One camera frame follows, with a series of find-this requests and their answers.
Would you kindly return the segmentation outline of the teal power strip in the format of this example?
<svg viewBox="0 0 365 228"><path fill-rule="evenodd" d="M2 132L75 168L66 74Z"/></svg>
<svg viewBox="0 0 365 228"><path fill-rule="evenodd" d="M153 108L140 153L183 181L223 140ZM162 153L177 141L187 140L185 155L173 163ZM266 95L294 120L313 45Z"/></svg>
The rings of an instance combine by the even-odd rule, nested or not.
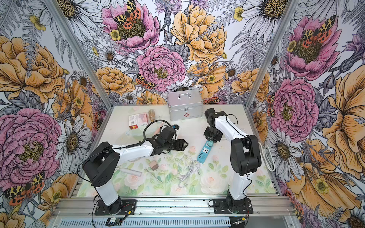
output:
<svg viewBox="0 0 365 228"><path fill-rule="evenodd" d="M203 148L201 149L198 157L197 157L197 161L200 162L201 164L203 164L206 160L206 158L208 157L212 147L214 145L214 141L212 140L207 140L206 143L204 144Z"/></svg>

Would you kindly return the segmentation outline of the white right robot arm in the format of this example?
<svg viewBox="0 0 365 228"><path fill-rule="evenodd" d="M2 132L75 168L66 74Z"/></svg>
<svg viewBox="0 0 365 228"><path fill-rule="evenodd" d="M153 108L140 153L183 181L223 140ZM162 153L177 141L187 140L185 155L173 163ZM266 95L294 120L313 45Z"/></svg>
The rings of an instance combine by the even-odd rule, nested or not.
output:
<svg viewBox="0 0 365 228"><path fill-rule="evenodd" d="M252 176L261 167L261 155L258 138L240 130L223 111L209 108L204 113L208 127L204 132L207 140L217 143L224 136L231 142L230 162L235 174L224 199L213 199L208 205L215 214L253 213L247 189L252 184Z"/></svg>

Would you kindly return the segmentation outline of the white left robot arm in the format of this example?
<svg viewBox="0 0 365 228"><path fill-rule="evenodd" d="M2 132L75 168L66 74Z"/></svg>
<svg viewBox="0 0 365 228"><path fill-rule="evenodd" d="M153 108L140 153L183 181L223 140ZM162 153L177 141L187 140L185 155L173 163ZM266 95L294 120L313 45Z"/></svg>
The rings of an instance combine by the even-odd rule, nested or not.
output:
<svg viewBox="0 0 365 228"><path fill-rule="evenodd" d="M154 123L165 123L159 133L146 137L146 130ZM189 143L178 139L179 125L159 119L152 121L143 131L143 140L130 145L111 145L102 142L79 166L97 191L102 202L100 209L110 215L122 210L122 200L115 189L112 177L116 167L129 160L166 154L170 151L184 151Z"/></svg>

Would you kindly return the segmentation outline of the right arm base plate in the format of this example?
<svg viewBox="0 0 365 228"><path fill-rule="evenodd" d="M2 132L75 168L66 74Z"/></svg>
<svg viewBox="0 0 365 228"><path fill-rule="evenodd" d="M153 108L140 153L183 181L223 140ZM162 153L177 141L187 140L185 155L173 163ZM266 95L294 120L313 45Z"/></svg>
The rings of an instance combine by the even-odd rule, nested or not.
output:
<svg viewBox="0 0 365 228"><path fill-rule="evenodd" d="M208 206L213 208L215 214L253 214L252 202L249 198L241 200L211 199Z"/></svg>

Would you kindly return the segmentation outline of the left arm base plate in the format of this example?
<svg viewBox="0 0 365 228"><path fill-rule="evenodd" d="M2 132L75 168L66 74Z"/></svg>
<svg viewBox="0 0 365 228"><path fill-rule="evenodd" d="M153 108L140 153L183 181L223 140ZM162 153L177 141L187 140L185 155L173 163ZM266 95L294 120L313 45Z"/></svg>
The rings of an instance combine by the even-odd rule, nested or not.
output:
<svg viewBox="0 0 365 228"><path fill-rule="evenodd" d="M134 215L137 200L118 199L116 202L107 206L101 199L96 204L94 215L96 216L125 216Z"/></svg>

